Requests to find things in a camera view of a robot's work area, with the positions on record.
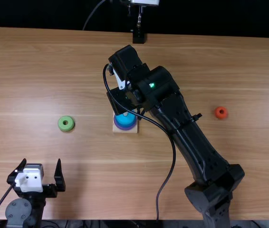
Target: purple ring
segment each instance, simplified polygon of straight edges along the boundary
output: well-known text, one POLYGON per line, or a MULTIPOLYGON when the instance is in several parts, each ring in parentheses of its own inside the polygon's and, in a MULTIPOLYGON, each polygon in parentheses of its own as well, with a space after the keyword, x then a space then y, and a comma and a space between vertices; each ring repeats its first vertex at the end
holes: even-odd
POLYGON ((117 123, 117 121, 115 119, 115 116, 114 116, 114 123, 115 123, 116 127, 118 129, 122 130, 122 131, 128 131, 130 129, 133 129, 134 126, 136 125, 136 121, 137 121, 137 119, 135 119, 134 123, 131 126, 129 126, 129 127, 122 127, 122 126, 119 126, 119 124, 117 123))

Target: orange ring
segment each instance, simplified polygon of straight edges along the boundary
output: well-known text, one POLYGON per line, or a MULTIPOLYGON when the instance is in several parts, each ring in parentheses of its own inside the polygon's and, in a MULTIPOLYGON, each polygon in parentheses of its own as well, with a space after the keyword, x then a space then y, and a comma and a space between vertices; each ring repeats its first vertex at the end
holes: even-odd
POLYGON ((215 109, 215 116, 218 119, 225 119, 226 117, 228 117, 228 110, 225 107, 217 107, 215 109))

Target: black wall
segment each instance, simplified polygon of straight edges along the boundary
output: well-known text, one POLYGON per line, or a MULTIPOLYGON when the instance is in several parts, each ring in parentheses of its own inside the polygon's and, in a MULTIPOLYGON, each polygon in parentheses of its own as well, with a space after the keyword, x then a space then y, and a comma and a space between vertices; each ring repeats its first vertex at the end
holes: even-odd
MULTIPOLYGON (((0 27, 81 30, 100 0, 0 0, 0 27)), ((107 0, 87 30, 130 31, 119 0, 107 0)), ((160 0, 142 17, 149 33, 269 37, 269 0, 160 0)))

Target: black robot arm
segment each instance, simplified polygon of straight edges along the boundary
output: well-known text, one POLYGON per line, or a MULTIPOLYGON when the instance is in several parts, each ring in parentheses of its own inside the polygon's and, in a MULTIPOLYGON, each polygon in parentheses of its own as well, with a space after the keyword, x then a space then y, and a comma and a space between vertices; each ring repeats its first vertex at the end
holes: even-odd
POLYGON ((107 93, 115 114, 125 110, 114 100, 129 110, 150 112, 173 138, 192 171, 194 183, 185 188, 185 194, 202 213, 206 226, 230 228, 229 205, 232 191, 244 177, 241 166, 230 165, 212 147, 196 123, 202 115, 190 114, 164 67, 149 70, 130 45, 113 54, 109 62, 111 73, 125 85, 107 93))
POLYGON ((66 190, 60 159, 54 173, 55 184, 42 184, 43 176, 43 165, 27 164, 26 159, 8 176, 7 183, 19 198, 6 208, 7 228, 39 228, 46 198, 56 198, 59 191, 66 190))

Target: wood grain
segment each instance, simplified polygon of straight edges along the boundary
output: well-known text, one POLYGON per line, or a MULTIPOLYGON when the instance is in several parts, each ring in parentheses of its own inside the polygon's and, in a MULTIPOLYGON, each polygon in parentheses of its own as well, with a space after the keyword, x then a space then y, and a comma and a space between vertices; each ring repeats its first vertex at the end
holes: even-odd
MULTIPOLYGON (((67 191, 48 199, 44 219, 154 219, 155 196, 172 151, 155 126, 112 133, 102 69, 131 34, 0 28, 0 198, 23 158, 44 164, 54 182, 62 160, 67 191), (75 129, 63 133, 59 117, 75 129)), ((152 69, 166 67, 213 146, 246 176, 234 192, 231 219, 269 219, 269 39, 149 35, 134 45, 152 69), (213 110, 225 106, 226 120, 213 110)), ((109 79, 115 86, 114 79, 109 79)), ((192 183, 179 152, 160 197, 161 219, 201 219, 184 194, 192 183)), ((0 219, 13 199, 0 207, 0 219)))

